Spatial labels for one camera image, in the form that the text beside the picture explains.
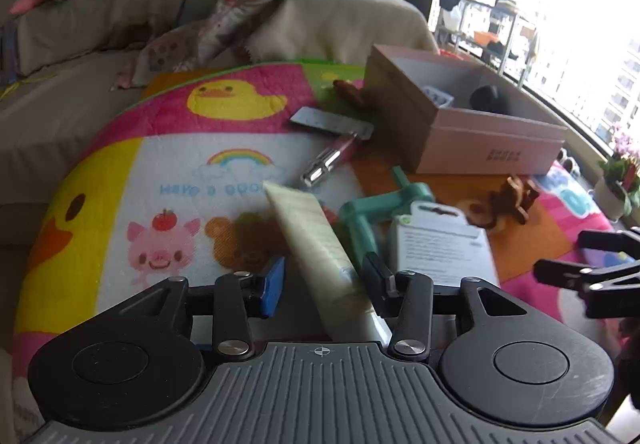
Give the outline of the red silver lipstick tube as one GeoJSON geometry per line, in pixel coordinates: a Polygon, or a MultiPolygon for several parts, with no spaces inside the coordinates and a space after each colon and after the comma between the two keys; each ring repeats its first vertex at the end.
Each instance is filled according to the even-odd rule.
{"type": "Polygon", "coordinates": [[[311,189],[326,178],[335,168],[346,163],[356,152],[360,138],[351,133],[338,137],[331,145],[314,157],[300,176],[300,182],[311,189]]]}

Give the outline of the teal plastic toy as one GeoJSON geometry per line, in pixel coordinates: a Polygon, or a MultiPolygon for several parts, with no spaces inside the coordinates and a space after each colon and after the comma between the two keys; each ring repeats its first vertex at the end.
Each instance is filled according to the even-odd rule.
{"type": "Polygon", "coordinates": [[[415,201],[436,201],[431,188],[423,182],[410,182],[399,167],[392,168],[398,189],[385,194],[353,199],[338,211],[338,217],[347,229],[354,265],[362,269],[363,259],[368,253],[378,254],[373,226],[393,220],[396,216],[408,215],[415,201]]]}

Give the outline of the brown wooden bear figurine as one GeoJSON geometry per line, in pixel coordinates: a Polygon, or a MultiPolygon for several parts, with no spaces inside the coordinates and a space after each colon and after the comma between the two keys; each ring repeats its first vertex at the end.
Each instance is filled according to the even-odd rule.
{"type": "Polygon", "coordinates": [[[506,218],[525,225],[529,220],[529,209],[539,196],[540,191],[533,180],[509,175],[498,191],[489,192],[484,199],[460,201],[457,209],[465,214],[470,224],[490,231],[495,230],[506,218]]]}

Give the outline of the metal balcony shelf rack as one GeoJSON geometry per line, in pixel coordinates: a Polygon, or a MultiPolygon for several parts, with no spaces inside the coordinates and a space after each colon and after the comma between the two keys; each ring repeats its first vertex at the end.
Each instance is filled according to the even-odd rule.
{"type": "Polygon", "coordinates": [[[536,54],[536,26],[525,19],[513,0],[494,6],[477,0],[439,0],[435,27],[439,48],[475,56],[500,76],[522,88],[536,54]]]}

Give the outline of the black round object in box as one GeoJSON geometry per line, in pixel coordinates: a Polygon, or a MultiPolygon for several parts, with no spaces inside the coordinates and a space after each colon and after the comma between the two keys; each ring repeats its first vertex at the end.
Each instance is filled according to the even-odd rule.
{"type": "Polygon", "coordinates": [[[472,110],[498,115],[510,115],[508,97],[494,85],[476,88],[470,97],[472,110]]]}

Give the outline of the beige covered sofa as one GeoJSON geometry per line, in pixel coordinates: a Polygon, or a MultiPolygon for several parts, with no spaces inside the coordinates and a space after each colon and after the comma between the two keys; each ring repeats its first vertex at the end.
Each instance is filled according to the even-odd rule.
{"type": "Polygon", "coordinates": [[[66,0],[1,24],[1,242],[29,246],[60,182],[157,75],[435,51],[412,0],[66,0]]]}

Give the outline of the colourful cartoon play mat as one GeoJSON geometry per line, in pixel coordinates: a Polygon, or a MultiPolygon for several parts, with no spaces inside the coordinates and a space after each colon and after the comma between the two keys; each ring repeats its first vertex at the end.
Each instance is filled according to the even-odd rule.
{"type": "MultiPolygon", "coordinates": [[[[13,376],[25,378],[34,353],[119,301],[171,275],[207,285],[225,271],[259,271],[286,246],[262,183],[295,185],[325,135],[295,128],[303,106],[354,114],[331,89],[334,79],[362,86],[364,68],[320,63],[265,64],[174,75],[109,123],[58,186],[26,263],[12,344],[13,376]],[[194,114],[191,96],[222,91],[256,117],[194,114]]],[[[393,190],[400,163],[390,141],[377,139],[352,164],[320,183],[329,223],[346,201],[393,190]]],[[[582,230],[612,231],[589,194],[558,165],[536,177],[541,194],[527,224],[500,219],[488,236],[499,281],[542,312],[570,323],[559,290],[537,285],[538,258],[578,262],[582,230]]]]}

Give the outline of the white charger adapter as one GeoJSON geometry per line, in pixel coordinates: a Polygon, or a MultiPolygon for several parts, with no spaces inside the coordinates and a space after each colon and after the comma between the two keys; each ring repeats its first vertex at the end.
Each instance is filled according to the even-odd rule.
{"type": "Polygon", "coordinates": [[[449,106],[454,103],[453,96],[433,86],[422,86],[421,91],[425,97],[431,100],[436,108],[449,108],[449,106]]]}

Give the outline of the white cable retail box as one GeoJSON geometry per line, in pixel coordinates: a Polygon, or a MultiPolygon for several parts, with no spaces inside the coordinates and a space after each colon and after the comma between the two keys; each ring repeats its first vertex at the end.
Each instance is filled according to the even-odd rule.
{"type": "Polygon", "coordinates": [[[414,201],[390,227],[390,269],[428,276],[434,285],[458,287],[465,277],[498,285],[484,229],[454,207],[414,201]]]}

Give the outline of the cream lotion tube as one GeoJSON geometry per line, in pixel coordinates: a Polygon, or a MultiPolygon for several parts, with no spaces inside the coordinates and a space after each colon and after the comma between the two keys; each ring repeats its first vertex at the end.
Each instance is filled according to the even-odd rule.
{"type": "Polygon", "coordinates": [[[387,346],[390,327],[375,313],[318,199],[271,182],[264,190],[326,334],[339,342],[387,346]]]}

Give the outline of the pink cardboard box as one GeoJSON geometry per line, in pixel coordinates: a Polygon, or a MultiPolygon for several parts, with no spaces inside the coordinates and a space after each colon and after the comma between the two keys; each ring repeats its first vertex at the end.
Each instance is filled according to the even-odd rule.
{"type": "Polygon", "coordinates": [[[434,175],[540,175],[555,161],[567,128],[487,66],[408,48],[375,45],[363,95],[372,101],[410,171],[434,175]],[[472,110],[471,93],[494,85],[511,114],[472,110]],[[454,97],[436,108],[422,86],[454,97]]]}

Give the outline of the red wooden cylinder toy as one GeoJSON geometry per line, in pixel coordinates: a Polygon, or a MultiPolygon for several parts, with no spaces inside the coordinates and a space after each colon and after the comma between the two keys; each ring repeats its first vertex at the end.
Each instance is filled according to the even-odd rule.
{"type": "Polygon", "coordinates": [[[354,108],[364,110],[369,107],[369,103],[363,97],[361,90],[352,82],[347,80],[335,79],[333,82],[335,93],[344,101],[348,102],[354,108]]]}

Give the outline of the potted pink flower plant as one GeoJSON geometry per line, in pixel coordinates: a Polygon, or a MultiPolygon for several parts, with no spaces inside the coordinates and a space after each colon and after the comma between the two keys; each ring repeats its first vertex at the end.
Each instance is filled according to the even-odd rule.
{"type": "Polygon", "coordinates": [[[611,132],[613,153],[600,163],[602,175],[592,197],[602,213],[617,222],[639,207],[639,144],[620,128],[611,132]]]}

